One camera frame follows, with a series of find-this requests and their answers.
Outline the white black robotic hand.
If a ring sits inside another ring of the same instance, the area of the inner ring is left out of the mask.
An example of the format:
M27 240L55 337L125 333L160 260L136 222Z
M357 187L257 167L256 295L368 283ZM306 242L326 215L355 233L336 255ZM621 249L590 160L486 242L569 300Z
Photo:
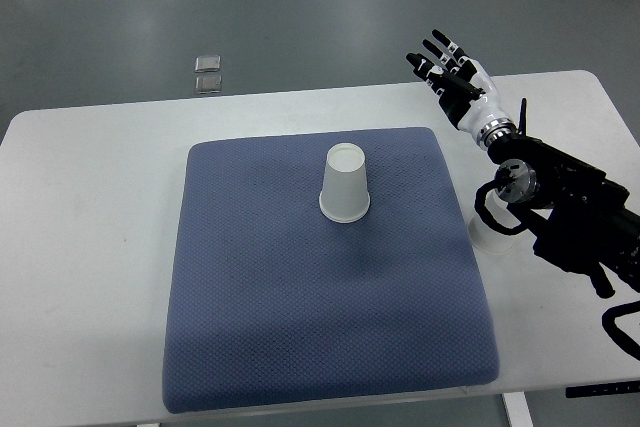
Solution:
M499 91L482 65L439 30L434 29L432 36L423 41L431 57L409 53L406 60L435 94L449 122L483 150L515 133L516 126L501 108Z

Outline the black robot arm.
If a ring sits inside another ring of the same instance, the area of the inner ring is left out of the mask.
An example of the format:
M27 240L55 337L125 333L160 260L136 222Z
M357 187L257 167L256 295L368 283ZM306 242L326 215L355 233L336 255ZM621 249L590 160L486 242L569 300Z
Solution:
M561 270L587 276L610 298L612 271L639 288L639 217L625 203L628 190L591 166L526 133L526 118L489 138L498 169L476 192L474 209L507 236L529 231L533 252Z

